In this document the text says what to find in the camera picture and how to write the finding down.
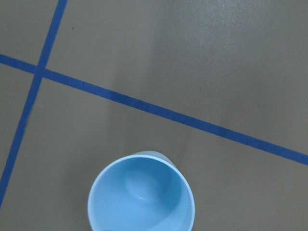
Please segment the light blue cup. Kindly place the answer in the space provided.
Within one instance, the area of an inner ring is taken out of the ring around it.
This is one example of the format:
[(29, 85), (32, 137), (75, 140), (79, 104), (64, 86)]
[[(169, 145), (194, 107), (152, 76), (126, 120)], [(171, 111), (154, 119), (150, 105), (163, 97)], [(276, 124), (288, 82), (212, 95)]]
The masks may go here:
[(105, 167), (91, 186), (87, 210), (93, 231), (191, 231), (195, 219), (187, 180), (156, 151)]

